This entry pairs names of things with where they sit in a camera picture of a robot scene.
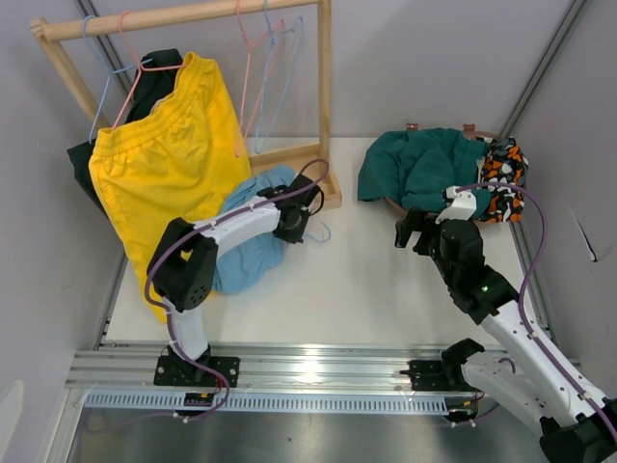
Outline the dark green shorts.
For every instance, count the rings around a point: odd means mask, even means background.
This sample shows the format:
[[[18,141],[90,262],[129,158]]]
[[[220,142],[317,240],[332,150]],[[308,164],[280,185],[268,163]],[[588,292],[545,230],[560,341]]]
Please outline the dark green shorts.
[[[446,208],[443,191],[475,184],[489,150],[485,141],[453,128],[388,131],[365,153],[357,199],[388,198],[405,210],[441,212]]]

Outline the light blue shorts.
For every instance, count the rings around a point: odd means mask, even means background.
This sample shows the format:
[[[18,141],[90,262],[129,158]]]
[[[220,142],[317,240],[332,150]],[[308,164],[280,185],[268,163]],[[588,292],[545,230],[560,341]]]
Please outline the light blue shorts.
[[[267,187],[288,186],[294,171],[276,166],[240,183],[224,200],[219,213],[233,210]],[[264,274],[283,261],[286,244],[271,233],[245,241],[218,258],[212,288],[222,294],[237,294],[256,284]]]

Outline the camouflage patterned shorts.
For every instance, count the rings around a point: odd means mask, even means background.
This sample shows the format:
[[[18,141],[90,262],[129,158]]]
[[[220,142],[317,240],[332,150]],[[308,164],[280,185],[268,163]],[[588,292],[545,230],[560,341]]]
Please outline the camouflage patterned shorts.
[[[520,222],[523,217],[524,196],[513,185],[524,187],[529,163],[514,137],[492,141],[480,170],[480,180],[497,183],[486,186],[490,193],[488,206],[479,217],[481,222]]]

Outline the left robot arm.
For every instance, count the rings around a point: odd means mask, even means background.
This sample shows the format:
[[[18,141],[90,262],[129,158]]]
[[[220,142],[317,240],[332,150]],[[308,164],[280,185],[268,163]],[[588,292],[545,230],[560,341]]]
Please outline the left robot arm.
[[[290,183],[256,189],[244,202],[198,222],[173,219],[148,264],[144,287],[146,299],[161,308],[170,335],[170,357],[175,374],[190,386],[201,384],[214,369],[210,342],[199,306],[212,291],[223,289],[231,272],[253,277],[280,260],[246,255],[254,246],[280,248],[301,244],[325,194],[303,174]]]

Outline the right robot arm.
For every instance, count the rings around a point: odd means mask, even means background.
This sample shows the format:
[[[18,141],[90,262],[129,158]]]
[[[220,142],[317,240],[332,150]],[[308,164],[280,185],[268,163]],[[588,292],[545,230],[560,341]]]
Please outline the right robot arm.
[[[616,401],[588,381],[526,314],[523,295],[485,261],[472,221],[440,220],[411,210],[395,225],[394,244],[436,265],[454,305],[507,351],[519,372],[472,339],[442,354],[440,376],[451,389],[488,394],[539,439],[550,462],[604,462],[616,453]]]

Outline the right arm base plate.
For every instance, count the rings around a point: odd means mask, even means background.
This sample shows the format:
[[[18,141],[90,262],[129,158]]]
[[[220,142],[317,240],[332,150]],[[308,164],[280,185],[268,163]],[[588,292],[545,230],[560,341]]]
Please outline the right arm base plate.
[[[451,382],[442,363],[436,360],[411,360],[399,374],[409,379],[411,389],[415,392],[463,392],[469,388]]]

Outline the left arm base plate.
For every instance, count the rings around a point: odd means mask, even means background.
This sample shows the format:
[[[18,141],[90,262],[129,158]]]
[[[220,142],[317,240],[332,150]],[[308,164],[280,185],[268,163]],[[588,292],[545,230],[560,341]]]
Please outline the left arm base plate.
[[[237,386],[241,363],[239,357],[211,356],[206,361],[206,365],[210,369],[226,377],[231,388]],[[212,373],[192,366],[172,352],[169,355],[161,355],[158,358],[153,384],[165,387],[213,388],[221,385],[221,382]]]

